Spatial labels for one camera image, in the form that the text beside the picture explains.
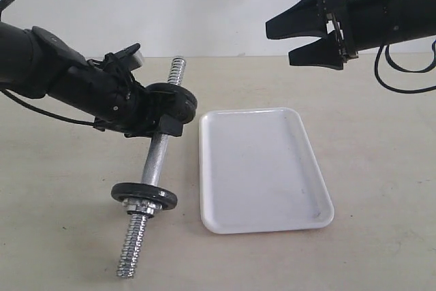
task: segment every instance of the white plastic tray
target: white plastic tray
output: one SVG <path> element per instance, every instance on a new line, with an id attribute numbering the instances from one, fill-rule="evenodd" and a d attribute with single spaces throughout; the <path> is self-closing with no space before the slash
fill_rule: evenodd
<path id="1" fill-rule="evenodd" d="M 219 234 L 323 228 L 333 205 L 300 115 L 222 110 L 200 120 L 203 224 Z"/>

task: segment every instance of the white backdrop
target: white backdrop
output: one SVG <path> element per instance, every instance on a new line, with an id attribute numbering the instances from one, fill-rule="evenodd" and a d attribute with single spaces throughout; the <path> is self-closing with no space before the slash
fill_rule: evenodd
<path id="1" fill-rule="evenodd" d="M 38 25 L 85 56 L 133 42 L 146 57 L 284 55 L 308 39 L 267 40 L 264 23 L 299 0 L 17 0 L 10 24 Z M 429 39 L 393 49 L 427 52 Z"/>

